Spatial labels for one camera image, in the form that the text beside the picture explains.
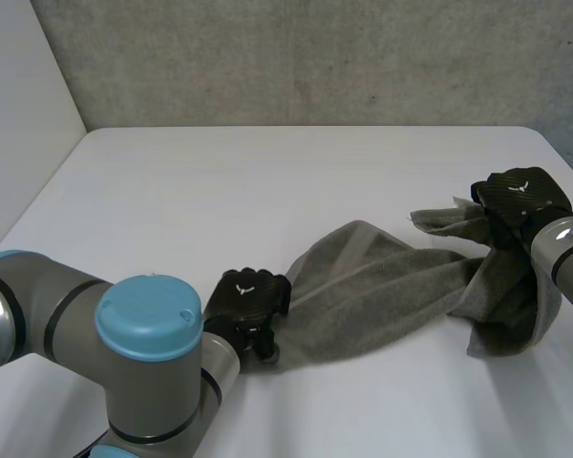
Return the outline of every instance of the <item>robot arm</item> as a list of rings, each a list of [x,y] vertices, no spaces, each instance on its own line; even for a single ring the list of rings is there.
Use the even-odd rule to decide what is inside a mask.
[[[472,186],[498,248],[520,244],[573,304],[573,211],[543,169],[512,169]]]
[[[255,317],[268,323],[290,283],[268,272],[248,276],[264,292]],[[229,306],[233,296],[225,292],[211,307],[228,327],[204,326],[200,298],[184,281],[111,284],[36,253],[0,253],[0,365],[36,353],[102,385],[110,429],[94,458],[191,457],[240,372],[240,344],[258,341]]]

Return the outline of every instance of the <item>tabletop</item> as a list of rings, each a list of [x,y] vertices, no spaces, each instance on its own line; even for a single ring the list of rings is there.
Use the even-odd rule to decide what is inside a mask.
[[[573,171],[506,127],[103,129],[87,135],[0,244],[108,281],[161,273],[205,302],[221,273],[284,273],[363,219],[416,248],[408,216],[469,197],[492,172],[541,166],[573,203]],[[467,357],[440,318],[365,357],[242,376],[196,457],[573,457],[573,307],[517,357]],[[102,389],[31,355],[0,368],[0,457],[68,457],[105,430]]]

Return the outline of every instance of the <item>gray towel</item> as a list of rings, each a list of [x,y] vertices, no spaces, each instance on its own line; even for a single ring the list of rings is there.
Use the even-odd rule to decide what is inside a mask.
[[[418,229],[491,246],[486,258],[413,249],[354,221],[316,242],[286,273],[293,285],[288,316],[274,319],[280,359],[246,354],[243,371],[284,371],[354,358],[382,348],[444,315],[474,323],[471,356],[507,356],[537,343],[556,318],[561,294],[526,254],[492,248],[483,209],[412,213]]]

